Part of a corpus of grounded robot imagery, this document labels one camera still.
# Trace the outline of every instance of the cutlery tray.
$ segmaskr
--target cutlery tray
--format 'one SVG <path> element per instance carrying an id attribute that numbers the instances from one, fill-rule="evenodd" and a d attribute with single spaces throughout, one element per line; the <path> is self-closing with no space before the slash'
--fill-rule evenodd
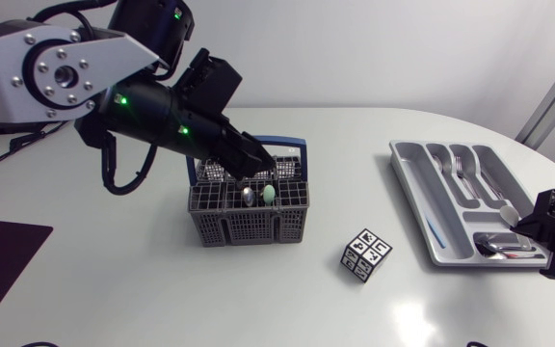
<path id="1" fill-rule="evenodd" d="M 534 251 L 506 251 L 493 256 L 483 255 L 475 245 L 485 240 L 502 246 L 519 245 L 524 237 L 509 230 L 499 209 L 510 205 L 523 218 L 531 214 L 534 207 L 493 148 L 477 144 L 408 141 L 391 141 L 389 145 L 391 164 L 434 264 L 546 267 L 549 251 L 532 240 Z M 460 175 L 456 158 L 462 162 Z M 508 257 L 506 254 L 525 257 Z"/>

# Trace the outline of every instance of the cable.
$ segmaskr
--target cable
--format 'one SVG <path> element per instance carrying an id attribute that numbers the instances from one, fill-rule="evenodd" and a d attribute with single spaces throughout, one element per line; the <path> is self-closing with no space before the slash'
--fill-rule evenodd
<path id="1" fill-rule="evenodd" d="M 36 134 L 30 134 L 30 135 L 36 135 L 35 138 L 32 138 L 31 140 L 29 140 L 28 142 L 24 142 L 24 143 L 20 143 L 20 142 L 16 142 L 15 145 L 14 144 L 14 140 L 20 139 L 20 138 L 16 138 L 16 139 L 12 139 L 11 140 L 11 149 L 8 150 L 6 153 L 1 154 L 0 155 L 0 162 L 3 161 L 4 159 L 10 157 L 11 155 L 19 152 L 20 150 L 29 147 L 33 144 L 35 144 L 36 142 L 45 139 L 47 136 L 52 135 L 54 133 L 56 133 L 57 131 L 59 131 L 64 125 L 66 125 L 67 121 L 62 121 L 59 125 L 55 126 L 54 128 L 52 128 L 51 130 L 48 130 L 46 132 L 39 132 Z"/>
<path id="2" fill-rule="evenodd" d="M 114 195 L 122 196 L 132 193 L 138 188 L 146 178 L 151 169 L 153 159 L 158 146 L 151 145 L 146 154 L 145 162 L 140 172 L 136 172 L 136 177 L 128 184 L 118 187 L 115 185 L 115 171 L 117 170 L 117 139 L 111 133 L 106 132 L 104 144 L 102 146 L 102 181 L 104 187 Z"/>
<path id="3" fill-rule="evenodd" d="M 34 16 L 32 20 L 43 23 L 49 18 L 61 13 L 78 12 L 84 10 L 97 9 L 117 2 L 117 0 L 84 0 L 71 1 L 46 8 Z"/>
<path id="4" fill-rule="evenodd" d="M 83 27 L 85 28 L 85 30 L 87 30 L 89 40 L 95 40 L 95 30 L 84 15 L 82 15 L 78 11 L 69 11 L 66 13 L 75 16 L 76 19 L 78 19 L 83 24 Z"/>

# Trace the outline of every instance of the black and white cube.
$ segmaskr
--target black and white cube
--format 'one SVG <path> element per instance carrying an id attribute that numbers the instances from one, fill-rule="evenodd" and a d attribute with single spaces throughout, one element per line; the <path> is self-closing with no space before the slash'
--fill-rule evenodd
<path id="1" fill-rule="evenodd" d="M 367 282 L 392 249 L 372 231 L 364 229 L 346 246 L 342 255 L 342 264 L 360 280 Z"/>

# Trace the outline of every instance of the gray plastic basket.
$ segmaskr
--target gray plastic basket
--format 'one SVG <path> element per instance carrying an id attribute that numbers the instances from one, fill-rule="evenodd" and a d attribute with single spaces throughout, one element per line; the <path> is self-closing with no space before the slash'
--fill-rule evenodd
<path id="1" fill-rule="evenodd" d="M 273 170 L 257 173 L 243 182 L 235 181 L 214 160 L 203 160 L 195 166 L 194 159 L 187 158 L 191 185 L 188 211 L 204 247 L 303 240 L 309 207 L 305 140 L 275 136 L 256 138 L 263 145 L 298 147 L 300 156 L 275 156 Z M 258 198 L 267 184 L 276 189 L 272 205 L 265 205 Z M 247 207 L 243 203 L 242 186 L 250 187 L 256 193 L 254 206 Z"/>

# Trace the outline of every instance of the blue utensil handle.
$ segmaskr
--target blue utensil handle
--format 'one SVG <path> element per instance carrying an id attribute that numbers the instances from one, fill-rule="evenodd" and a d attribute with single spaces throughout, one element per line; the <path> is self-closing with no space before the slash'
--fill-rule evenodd
<path id="1" fill-rule="evenodd" d="M 267 146 L 283 146 L 283 147 L 297 147 L 301 153 L 301 180 L 307 182 L 307 143 L 305 139 L 292 138 L 287 136 L 270 136 L 259 135 L 254 136 L 261 144 Z M 186 156 L 186 163 L 188 164 L 188 178 L 190 178 L 190 185 L 197 185 L 197 168 L 194 165 L 194 158 Z"/>

